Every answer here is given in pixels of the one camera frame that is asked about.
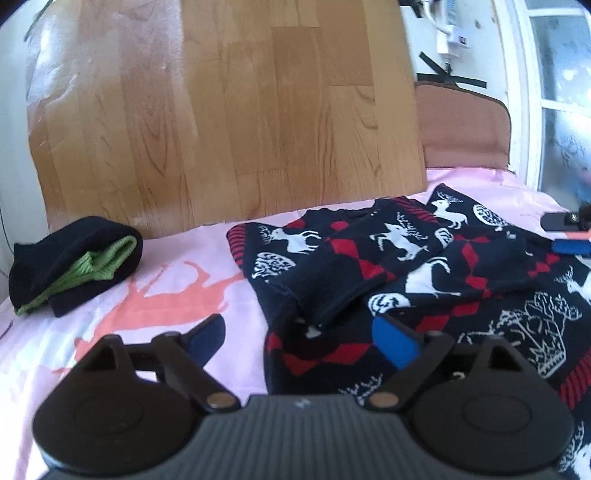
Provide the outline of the navy reindeer pattern sweater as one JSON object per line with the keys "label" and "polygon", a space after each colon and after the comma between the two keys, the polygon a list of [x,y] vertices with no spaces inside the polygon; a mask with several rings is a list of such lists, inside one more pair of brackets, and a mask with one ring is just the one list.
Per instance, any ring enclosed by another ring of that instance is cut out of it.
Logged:
{"label": "navy reindeer pattern sweater", "polygon": [[472,198],[439,185],[361,210],[311,210],[228,231],[269,325],[273,394],[349,394],[365,403],[398,370],[374,345],[389,315],[462,344],[505,338],[559,394],[575,432],[558,469],[590,475],[590,270]]}

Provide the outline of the folded black green sweater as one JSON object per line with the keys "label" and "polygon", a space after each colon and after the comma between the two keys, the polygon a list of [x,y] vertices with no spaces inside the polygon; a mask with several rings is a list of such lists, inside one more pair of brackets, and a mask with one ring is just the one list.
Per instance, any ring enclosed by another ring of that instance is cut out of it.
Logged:
{"label": "folded black green sweater", "polygon": [[9,297],[18,316],[43,305],[62,317],[135,272],[143,249],[140,232],[89,216],[37,243],[14,245]]}

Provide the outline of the brown headboard cushion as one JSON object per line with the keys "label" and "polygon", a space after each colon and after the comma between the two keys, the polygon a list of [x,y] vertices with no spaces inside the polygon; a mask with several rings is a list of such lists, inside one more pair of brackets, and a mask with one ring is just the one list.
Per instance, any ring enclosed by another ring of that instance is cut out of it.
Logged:
{"label": "brown headboard cushion", "polygon": [[511,118],[495,98],[434,82],[418,82],[415,100],[428,168],[506,170]]}

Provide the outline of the white power strip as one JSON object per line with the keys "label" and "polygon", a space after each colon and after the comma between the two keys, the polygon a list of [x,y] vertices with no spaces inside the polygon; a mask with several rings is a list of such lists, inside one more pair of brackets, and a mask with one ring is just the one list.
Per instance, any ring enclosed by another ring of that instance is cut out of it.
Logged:
{"label": "white power strip", "polygon": [[456,23],[444,24],[436,22],[436,50],[444,59],[462,56],[464,50],[470,48],[470,42],[464,31]]}

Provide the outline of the pink deer print bedsheet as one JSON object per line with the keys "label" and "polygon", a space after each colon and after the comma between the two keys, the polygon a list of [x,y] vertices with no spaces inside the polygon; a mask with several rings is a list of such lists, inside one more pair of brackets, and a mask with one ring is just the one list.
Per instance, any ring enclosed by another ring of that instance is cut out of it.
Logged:
{"label": "pink deer print bedsheet", "polygon": [[[541,233],[542,213],[561,207],[508,171],[487,168],[428,169],[423,203],[445,183],[505,220]],[[266,392],[263,334],[266,323],[252,287],[230,259],[230,224],[198,227],[144,243],[136,273],[71,313],[49,309],[17,317],[10,300],[1,305],[1,479],[38,479],[46,472],[31,433],[35,410],[97,339],[120,334],[141,343],[168,330],[184,332],[212,313],[226,321],[221,351],[207,371],[239,398]]]}

